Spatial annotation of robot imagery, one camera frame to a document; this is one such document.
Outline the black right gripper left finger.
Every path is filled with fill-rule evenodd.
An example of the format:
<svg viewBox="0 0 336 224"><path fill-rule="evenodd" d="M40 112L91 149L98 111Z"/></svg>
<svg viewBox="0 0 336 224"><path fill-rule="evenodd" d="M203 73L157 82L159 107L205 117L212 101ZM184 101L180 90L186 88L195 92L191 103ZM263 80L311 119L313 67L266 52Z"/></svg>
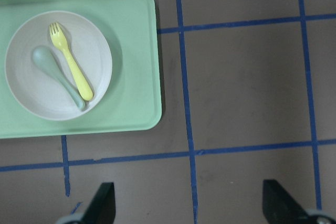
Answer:
<svg viewBox="0 0 336 224"><path fill-rule="evenodd" d="M114 223L115 203L114 183L102 183L79 223Z"/></svg>

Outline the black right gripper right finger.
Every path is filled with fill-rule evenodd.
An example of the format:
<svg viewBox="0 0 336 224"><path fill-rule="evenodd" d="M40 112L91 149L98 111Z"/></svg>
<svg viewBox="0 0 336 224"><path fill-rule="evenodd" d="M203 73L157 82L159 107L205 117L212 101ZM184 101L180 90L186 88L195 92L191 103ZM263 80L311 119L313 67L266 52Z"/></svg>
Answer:
<svg viewBox="0 0 336 224"><path fill-rule="evenodd" d="M268 223L310 223L307 212L275 180L263 181L263 214Z"/></svg>

